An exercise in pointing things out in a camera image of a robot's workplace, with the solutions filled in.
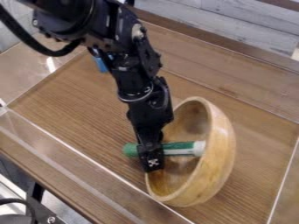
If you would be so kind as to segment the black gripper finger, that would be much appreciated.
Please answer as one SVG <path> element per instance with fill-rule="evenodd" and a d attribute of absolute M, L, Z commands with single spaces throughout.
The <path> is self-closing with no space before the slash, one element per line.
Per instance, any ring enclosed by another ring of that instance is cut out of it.
<path fill-rule="evenodd" d="M 136 152 L 145 172 L 153 172 L 164 168 L 164 151 L 161 146 L 149 148 L 139 144 Z"/>

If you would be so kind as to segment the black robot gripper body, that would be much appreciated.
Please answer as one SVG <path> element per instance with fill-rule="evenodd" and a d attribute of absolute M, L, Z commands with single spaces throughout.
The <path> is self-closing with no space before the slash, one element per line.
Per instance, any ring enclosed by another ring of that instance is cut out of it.
<path fill-rule="evenodd" d="M 128 103 L 127 117 L 137 142 L 147 149 L 159 148 L 163 127 L 173 120 L 171 91 L 164 77 L 153 80 L 153 88 L 144 99 Z"/>

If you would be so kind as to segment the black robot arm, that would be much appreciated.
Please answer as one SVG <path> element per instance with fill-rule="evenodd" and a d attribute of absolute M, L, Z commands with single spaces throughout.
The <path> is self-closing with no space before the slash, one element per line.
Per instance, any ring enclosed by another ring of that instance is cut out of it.
<path fill-rule="evenodd" d="M 159 75 L 161 55 L 151 46 L 137 15 L 117 0 L 17 0 L 33 10 L 33 25 L 45 37 L 64 42 L 50 50 L 30 42 L 34 51 L 60 57 L 85 46 L 100 57 L 116 82 L 119 100 L 127 104 L 145 172 L 164 168 L 163 128 L 173 120 L 171 91 Z"/>

